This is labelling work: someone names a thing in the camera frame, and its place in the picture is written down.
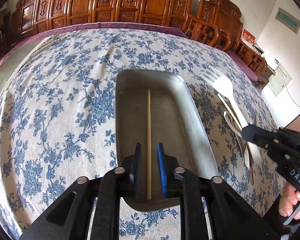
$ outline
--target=black mechanical arm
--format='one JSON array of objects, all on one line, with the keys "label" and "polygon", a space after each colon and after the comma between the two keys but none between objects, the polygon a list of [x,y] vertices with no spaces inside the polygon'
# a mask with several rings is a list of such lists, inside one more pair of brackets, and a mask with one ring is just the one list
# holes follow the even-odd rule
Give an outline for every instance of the black mechanical arm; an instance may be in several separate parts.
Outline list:
[{"label": "black mechanical arm", "polygon": [[[288,129],[272,132],[248,125],[242,137],[268,150],[277,171],[300,191],[300,133]],[[163,145],[157,148],[162,194],[180,198],[181,240],[208,240],[208,227],[202,206],[205,198],[215,240],[274,240],[280,237],[255,210],[221,177],[197,177],[180,167],[178,160],[165,155]],[[122,165],[104,177],[78,178],[22,234],[20,240],[87,239],[94,200],[97,205],[90,239],[119,239],[120,197],[138,196],[141,145],[135,154],[124,158]]]}]

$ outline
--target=white electrical panel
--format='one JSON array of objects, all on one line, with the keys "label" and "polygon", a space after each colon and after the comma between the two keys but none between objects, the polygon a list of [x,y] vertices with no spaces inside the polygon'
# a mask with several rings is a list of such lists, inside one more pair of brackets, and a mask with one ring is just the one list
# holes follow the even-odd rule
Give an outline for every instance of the white electrical panel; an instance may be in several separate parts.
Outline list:
[{"label": "white electrical panel", "polygon": [[279,95],[279,93],[288,85],[291,81],[291,76],[288,72],[279,64],[278,68],[275,70],[275,75],[272,75],[269,78],[269,87],[274,93],[275,96]]}]

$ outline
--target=blue floral pattern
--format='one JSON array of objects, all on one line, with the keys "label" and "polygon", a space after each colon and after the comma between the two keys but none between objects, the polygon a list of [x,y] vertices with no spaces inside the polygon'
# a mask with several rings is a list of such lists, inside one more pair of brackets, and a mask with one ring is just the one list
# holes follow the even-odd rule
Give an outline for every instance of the blue floral pattern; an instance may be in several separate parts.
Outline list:
[{"label": "blue floral pattern", "polygon": [[[128,29],[50,36],[22,61],[0,95],[0,224],[12,239],[79,176],[97,178],[117,166],[115,85],[123,69],[169,71],[187,83],[207,131],[220,175],[259,214],[284,180],[262,151],[251,185],[219,99],[200,77],[209,65],[234,86],[243,114],[268,130],[275,123],[257,90],[222,51],[184,38]],[[179,239],[179,207],[132,210],[123,200],[121,239]]]}]

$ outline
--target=silver rivet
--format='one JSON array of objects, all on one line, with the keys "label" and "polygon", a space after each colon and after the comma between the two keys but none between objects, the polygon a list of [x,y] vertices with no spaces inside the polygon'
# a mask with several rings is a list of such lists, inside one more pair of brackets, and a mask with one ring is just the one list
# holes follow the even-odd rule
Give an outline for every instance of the silver rivet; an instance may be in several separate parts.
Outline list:
[{"label": "silver rivet", "polygon": [[87,177],[80,177],[80,178],[77,179],[77,182],[79,184],[85,184],[85,183],[88,182],[88,178]]},{"label": "silver rivet", "polygon": [[223,181],[223,179],[219,176],[215,176],[212,178],[212,181],[216,184],[220,184]]},{"label": "silver rivet", "polygon": [[182,167],[176,167],[174,171],[176,173],[184,173],[186,170],[185,170],[185,168],[182,168]]},{"label": "silver rivet", "polygon": [[117,174],[124,173],[125,171],[126,170],[124,169],[124,167],[117,167],[114,169],[114,172]]}]

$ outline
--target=fork handle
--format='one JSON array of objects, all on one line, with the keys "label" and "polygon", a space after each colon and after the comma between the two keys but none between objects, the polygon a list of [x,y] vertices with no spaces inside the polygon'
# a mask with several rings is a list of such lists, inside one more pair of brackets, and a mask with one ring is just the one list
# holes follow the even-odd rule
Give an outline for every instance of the fork handle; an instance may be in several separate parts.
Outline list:
[{"label": "fork handle", "polygon": [[239,106],[237,105],[237,102],[234,100],[234,97],[232,96],[232,98],[228,98],[230,101],[230,104],[232,106],[232,109],[234,111],[234,113],[236,114],[238,121],[241,125],[241,127],[245,127],[248,125],[248,122],[246,121],[245,117],[243,116]]}]

